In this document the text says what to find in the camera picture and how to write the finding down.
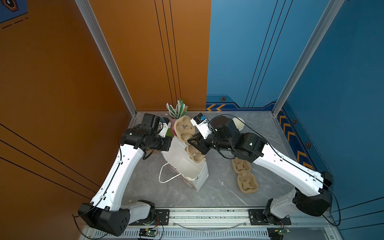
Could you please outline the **pulp cup carrier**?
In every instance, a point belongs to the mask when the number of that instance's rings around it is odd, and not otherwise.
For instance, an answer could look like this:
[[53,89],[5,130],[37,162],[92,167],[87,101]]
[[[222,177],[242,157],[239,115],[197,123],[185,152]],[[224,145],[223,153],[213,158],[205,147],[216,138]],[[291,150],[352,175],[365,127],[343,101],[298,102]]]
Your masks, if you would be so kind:
[[251,173],[251,163],[246,160],[235,158],[232,160],[232,166],[237,176],[239,189],[244,194],[256,193],[259,184],[256,177]]
[[202,162],[205,159],[205,155],[203,155],[196,147],[188,143],[188,140],[197,133],[196,128],[191,123],[191,118],[189,116],[183,116],[176,120],[174,130],[179,140],[187,145],[185,151],[190,158],[195,163]]

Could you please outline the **stack of paper cups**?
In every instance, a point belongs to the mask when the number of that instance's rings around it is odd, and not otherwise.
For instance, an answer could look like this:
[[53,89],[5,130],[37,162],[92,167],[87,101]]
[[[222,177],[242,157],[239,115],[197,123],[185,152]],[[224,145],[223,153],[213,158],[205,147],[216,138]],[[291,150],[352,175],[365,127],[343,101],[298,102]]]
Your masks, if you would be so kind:
[[237,128],[239,131],[242,131],[242,130],[244,129],[244,127],[245,127],[245,123],[244,123],[244,120],[243,120],[243,119],[234,117],[234,118],[233,118],[233,121],[234,121],[234,123],[235,123],[236,128]]

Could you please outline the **cartoon paper gift bag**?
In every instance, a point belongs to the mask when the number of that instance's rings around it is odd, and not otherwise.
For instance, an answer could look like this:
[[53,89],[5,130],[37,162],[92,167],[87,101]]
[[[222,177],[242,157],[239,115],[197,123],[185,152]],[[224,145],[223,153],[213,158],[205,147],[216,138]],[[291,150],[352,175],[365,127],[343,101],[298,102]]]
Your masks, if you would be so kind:
[[[209,177],[208,165],[205,159],[195,163],[187,153],[186,148],[187,145],[174,136],[169,151],[161,152],[166,163],[161,167],[159,182],[165,184],[180,177],[188,186],[199,192]],[[162,171],[166,166],[176,175],[162,180]]]

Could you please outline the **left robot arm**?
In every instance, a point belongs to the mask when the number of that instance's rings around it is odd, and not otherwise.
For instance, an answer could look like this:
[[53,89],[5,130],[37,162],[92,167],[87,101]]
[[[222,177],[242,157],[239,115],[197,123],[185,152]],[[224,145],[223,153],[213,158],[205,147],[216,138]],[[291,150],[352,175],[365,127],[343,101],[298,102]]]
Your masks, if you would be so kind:
[[117,237],[134,222],[152,223],[156,217],[154,203],[139,200],[123,207],[122,200],[137,163],[151,156],[147,151],[169,151],[170,127],[169,119],[145,114],[141,124],[127,129],[119,140],[119,151],[104,183],[90,203],[80,205],[74,218],[82,218],[89,227]]

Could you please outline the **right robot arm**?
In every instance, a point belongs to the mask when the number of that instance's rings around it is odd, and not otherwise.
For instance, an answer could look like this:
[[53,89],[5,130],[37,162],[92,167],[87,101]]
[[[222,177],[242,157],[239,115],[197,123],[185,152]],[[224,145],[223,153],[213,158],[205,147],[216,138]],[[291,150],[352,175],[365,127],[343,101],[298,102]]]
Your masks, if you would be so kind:
[[219,115],[208,120],[203,114],[191,119],[199,131],[188,143],[203,155],[211,149],[218,153],[229,151],[234,158],[266,168],[294,186],[288,194],[269,199],[263,212],[264,222],[270,225],[290,224],[289,215],[302,212],[321,217],[331,206],[333,176],[319,173],[290,159],[276,150],[256,131],[241,133],[232,115]]

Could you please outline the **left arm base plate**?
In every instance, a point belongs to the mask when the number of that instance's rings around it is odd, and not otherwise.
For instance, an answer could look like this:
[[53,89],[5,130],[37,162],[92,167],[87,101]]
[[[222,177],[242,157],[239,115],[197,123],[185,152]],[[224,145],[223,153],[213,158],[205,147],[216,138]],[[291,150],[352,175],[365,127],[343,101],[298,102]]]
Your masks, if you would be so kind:
[[170,220],[169,209],[156,209],[153,220],[138,220],[130,224],[130,226],[154,226],[160,221],[163,226],[168,226]]

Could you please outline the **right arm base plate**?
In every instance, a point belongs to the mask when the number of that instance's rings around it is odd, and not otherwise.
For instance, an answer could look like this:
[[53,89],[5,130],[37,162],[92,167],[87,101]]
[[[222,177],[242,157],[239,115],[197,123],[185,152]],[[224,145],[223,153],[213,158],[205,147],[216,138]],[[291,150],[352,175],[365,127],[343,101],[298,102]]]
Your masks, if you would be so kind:
[[292,224],[289,216],[286,216],[283,219],[279,219],[274,215],[266,216],[264,210],[261,209],[249,209],[249,220],[252,226],[261,226],[261,225],[276,225],[276,226],[290,226]]

